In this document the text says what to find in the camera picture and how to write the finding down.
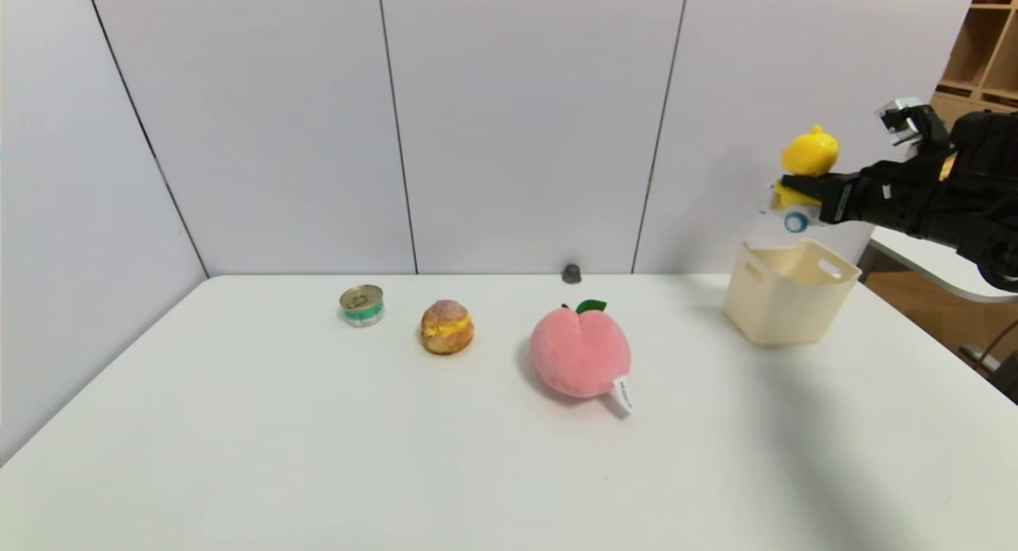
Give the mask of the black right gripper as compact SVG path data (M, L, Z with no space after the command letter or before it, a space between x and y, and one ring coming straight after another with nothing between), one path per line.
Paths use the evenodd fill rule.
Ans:
M863 222L912 233L921 188L923 171L916 164L876 162L851 174L785 175L779 178L779 204L822 204L828 224Z

